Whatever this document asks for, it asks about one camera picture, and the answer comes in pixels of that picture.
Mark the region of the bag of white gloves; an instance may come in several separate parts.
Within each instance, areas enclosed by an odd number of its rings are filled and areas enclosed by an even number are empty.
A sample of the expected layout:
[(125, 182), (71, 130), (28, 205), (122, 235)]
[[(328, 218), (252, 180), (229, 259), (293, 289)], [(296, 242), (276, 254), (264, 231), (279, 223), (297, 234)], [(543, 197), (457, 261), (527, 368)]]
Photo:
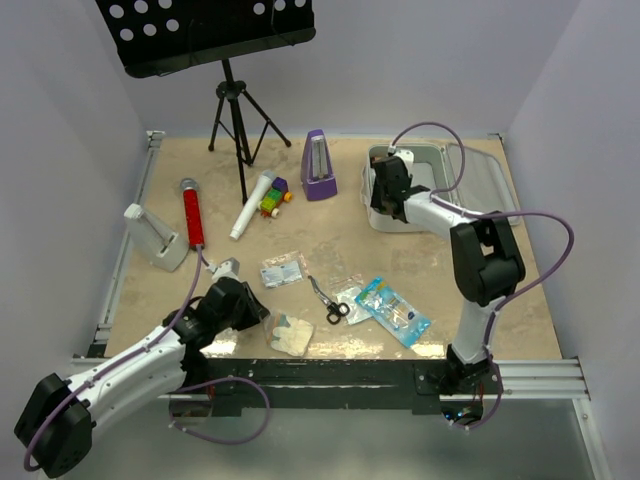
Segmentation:
[(313, 324), (280, 311), (268, 315), (262, 326), (270, 348), (296, 358), (305, 356), (315, 333)]

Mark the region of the clear bag with wipes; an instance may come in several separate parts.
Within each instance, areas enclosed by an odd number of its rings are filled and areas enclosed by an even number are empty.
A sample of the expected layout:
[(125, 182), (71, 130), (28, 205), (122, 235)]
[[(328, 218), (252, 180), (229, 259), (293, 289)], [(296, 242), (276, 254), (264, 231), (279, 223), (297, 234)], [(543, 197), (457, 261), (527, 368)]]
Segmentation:
[(304, 281), (309, 276), (307, 262), (300, 251), (291, 251), (263, 260), (259, 271), (262, 283), (267, 289)]

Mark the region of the black handled scissors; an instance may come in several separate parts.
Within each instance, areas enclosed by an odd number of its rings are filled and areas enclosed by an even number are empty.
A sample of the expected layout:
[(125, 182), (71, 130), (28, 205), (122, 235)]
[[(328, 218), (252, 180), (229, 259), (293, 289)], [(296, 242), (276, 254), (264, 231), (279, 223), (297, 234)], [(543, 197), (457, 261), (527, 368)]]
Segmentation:
[(312, 289), (317, 297), (322, 301), (327, 310), (326, 320), (331, 325), (337, 325), (346, 318), (350, 313), (350, 307), (344, 302), (336, 302), (325, 294), (319, 287), (316, 279), (309, 275), (308, 279), (312, 285)]

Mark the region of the grey medicine case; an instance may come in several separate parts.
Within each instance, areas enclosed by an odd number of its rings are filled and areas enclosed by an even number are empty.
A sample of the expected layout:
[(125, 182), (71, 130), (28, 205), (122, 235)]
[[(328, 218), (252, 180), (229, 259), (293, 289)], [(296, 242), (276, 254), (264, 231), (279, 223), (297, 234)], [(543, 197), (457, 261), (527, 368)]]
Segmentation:
[[(516, 209), (516, 196), (502, 163), (495, 156), (471, 147), (461, 149), (455, 143), (414, 143), (399, 147), (411, 149), (414, 153), (413, 185), (444, 189), (461, 176), (457, 188), (442, 193), (442, 199), (483, 213)], [(369, 224), (373, 229), (385, 233), (423, 232), (423, 227), (381, 215), (370, 206), (375, 179), (371, 162), (386, 157), (387, 148), (384, 144), (370, 147), (369, 160), (362, 170), (360, 200), (365, 205)]]

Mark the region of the blue plaster packet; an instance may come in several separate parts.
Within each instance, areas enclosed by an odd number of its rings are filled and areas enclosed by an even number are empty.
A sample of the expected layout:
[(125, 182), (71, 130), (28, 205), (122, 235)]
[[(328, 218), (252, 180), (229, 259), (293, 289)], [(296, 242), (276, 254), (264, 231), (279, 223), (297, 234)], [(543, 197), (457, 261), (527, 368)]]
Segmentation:
[(355, 297), (401, 345), (410, 348), (430, 327), (431, 321), (399, 295), (382, 277), (374, 278)]

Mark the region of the clear bag silver sachet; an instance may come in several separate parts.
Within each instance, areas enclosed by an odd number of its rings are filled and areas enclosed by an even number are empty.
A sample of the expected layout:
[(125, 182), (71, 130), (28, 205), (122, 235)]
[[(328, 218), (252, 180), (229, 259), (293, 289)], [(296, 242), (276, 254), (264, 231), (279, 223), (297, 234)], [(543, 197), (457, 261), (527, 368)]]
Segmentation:
[(334, 280), (330, 284), (332, 296), (338, 303), (345, 303), (350, 309), (346, 316), (348, 325), (356, 325), (371, 319), (371, 315), (355, 301), (364, 286), (363, 277), (360, 274)]

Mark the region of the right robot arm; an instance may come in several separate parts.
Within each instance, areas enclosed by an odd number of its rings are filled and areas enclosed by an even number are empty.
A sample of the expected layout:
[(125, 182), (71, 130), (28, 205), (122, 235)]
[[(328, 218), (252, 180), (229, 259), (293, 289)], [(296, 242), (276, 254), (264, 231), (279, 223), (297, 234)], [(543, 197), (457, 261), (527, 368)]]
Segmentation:
[(398, 156), (377, 158), (370, 166), (374, 211), (450, 242), (454, 280), (464, 304), (456, 336), (448, 346), (445, 379), (452, 390), (469, 392), (481, 380), (480, 367), (489, 364), (498, 311), (526, 274), (509, 221), (500, 212), (465, 210), (423, 185), (414, 186)]

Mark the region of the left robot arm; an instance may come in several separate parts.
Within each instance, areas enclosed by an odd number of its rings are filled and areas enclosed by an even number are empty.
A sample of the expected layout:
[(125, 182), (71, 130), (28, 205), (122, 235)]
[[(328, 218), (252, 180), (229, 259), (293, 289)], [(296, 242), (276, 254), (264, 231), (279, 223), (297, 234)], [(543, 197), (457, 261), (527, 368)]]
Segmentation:
[(26, 448), (25, 470), (60, 477), (118, 421), (161, 395), (207, 386), (203, 348), (219, 333), (252, 328), (268, 315), (248, 283), (222, 277), (119, 355), (66, 379), (44, 377), (14, 427)]

